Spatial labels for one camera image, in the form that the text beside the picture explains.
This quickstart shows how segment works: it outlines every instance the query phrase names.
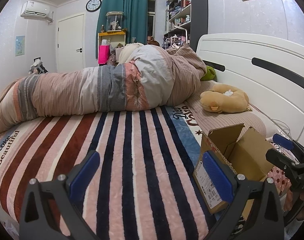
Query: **yellow shelf top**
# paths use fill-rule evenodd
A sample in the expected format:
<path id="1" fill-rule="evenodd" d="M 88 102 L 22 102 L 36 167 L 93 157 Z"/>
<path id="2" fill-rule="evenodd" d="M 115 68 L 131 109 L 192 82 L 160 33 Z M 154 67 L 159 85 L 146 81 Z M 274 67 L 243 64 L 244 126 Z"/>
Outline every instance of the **yellow shelf top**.
<path id="1" fill-rule="evenodd" d="M 125 32 L 108 32 L 108 33 L 99 33 L 99 36 L 110 36 L 110 35 L 125 35 Z"/>

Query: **window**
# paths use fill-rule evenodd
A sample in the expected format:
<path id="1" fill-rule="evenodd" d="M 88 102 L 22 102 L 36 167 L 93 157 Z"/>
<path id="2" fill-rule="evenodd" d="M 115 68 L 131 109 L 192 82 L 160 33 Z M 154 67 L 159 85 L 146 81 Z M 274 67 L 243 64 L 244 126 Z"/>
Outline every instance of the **window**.
<path id="1" fill-rule="evenodd" d="M 154 37 L 156 0 L 148 0 L 148 36 Z"/>

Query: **red stripe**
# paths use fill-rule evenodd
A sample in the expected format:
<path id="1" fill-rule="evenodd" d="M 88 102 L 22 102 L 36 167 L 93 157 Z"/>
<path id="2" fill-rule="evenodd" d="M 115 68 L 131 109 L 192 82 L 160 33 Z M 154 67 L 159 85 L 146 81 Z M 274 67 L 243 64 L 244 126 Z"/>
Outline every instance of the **red stripe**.
<path id="1" fill-rule="evenodd" d="M 40 135 L 40 133 L 43 131 L 43 129 L 51 122 L 53 118 L 45 118 L 38 127 L 31 133 L 29 138 L 23 143 L 22 147 L 18 151 L 17 155 L 14 157 L 13 161 L 9 165 L 6 173 L 3 176 L 1 186 L 0 186 L 0 202 L 1 207 L 5 212 L 9 214 L 8 208 L 7 208 L 7 195 L 8 190 L 10 187 L 10 183 L 12 181 L 12 178 L 17 171 L 21 161 L 23 160 L 25 154 L 30 149 L 31 145 L 35 141 L 35 139 Z"/>
<path id="2" fill-rule="evenodd" d="M 70 118 L 71 116 L 63 116 L 57 121 L 57 123 L 45 137 L 41 145 L 36 150 L 36 153 L 28 163 L 25 172 L 21 178 L 21 181 L 18 185 L 17 193 L 14 199 L 14 213 L 16 215 L 17 221 L 19 221 L 20 218 L 21 206 L 29 180 L 31 178 L 36 177 L 44 157 L 46 156 L 52 144 L 55 142 L 55 140 L 57 139 L 57 137 L 59 136 L 62 129 L 65 127 Z"/>
<path id="3" fill-rule="evenodd" d="M 76 158 L 78 157 L 81 147 L 85 141 L 85 138 L 90 130 L 91 124 L 96 116 L 96 113 L 86 114 L 83 116 L 78 127 L 74 131 L 70 141 L 65 147 L 58 164 L 55 168 L 53 179 L 57 178 L 60 174 L 68 174 L 73 168 Z M 51 205 L 51 210 L 57 225 L 60 224 L 60 212 L 56 205 Z"/>

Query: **yellow plush neck pillow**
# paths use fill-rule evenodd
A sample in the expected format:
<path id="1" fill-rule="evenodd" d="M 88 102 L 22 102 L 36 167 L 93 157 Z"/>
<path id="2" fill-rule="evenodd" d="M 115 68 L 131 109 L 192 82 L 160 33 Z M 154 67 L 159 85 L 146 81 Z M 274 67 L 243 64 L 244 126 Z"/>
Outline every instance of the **yellow plush neck pillow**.
<path id="1" fill-rule="evenodd" d="M 204 110 L 218 114 L 251 111 L 248 108 L 247 94 L 236 87 L 224 84 L 216 84 L 210 91 L 201 93 L 200 103 Z"/>

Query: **door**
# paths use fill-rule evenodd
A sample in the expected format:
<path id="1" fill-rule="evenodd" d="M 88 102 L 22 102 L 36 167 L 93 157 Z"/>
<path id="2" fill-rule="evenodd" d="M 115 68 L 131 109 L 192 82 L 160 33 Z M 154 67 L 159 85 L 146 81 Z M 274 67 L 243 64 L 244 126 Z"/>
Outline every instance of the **door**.
<path id="1" fill-rule="evenodd" d="M 59 20 L 58 72 L 73 72 L 84 68 L 84 14 Z"/>

